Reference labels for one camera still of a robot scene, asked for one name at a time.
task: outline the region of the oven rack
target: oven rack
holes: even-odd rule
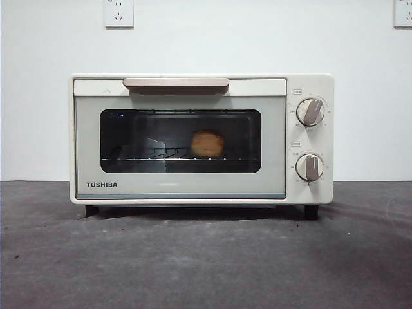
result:
[[[118,160],[118,161],[261,161],[257,158],[247,158],[245,154],[241,154],[239,151],[224,150],[220,157],[204,157],[193,156],[190,148],[147,148],[139,156],[125,156],[122,153],[118,158],[102,158],[102,160]]]

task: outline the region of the black oven foot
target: black oven foot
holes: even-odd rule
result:
[[[307,220],[317,220],[319,212],[319,205],[305,205],[304,206],[304,217]]]
[[[95,214],[98,214],[98,211],[100,210],[99,207],[93,206],[93,205],[86,205],[84,206],[86,210],[86,217],[93,216]]]

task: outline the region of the glass window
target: glass window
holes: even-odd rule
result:
[[[107,173],[255,173],[261,167],[256,110],[107,109],[100,115]]]

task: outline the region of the control knob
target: control knob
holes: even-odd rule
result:
[[[296,115],[303,125],[307,127],[316,126],[322,121],[324,115],[322,100],[309,98],[302,101],[297,107]]]
[[[296,162],[296,172],[307,182],[318,180],[323,174],[323,162],[314,154],[305,154]]]

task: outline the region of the electrical outlet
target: electrical outlet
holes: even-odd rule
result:
[[[133,28],[133,0],[104,0],[106,28]]]
[[[412,0],[394,0],[395,11],[393,25],[395,28],[412,28]]]

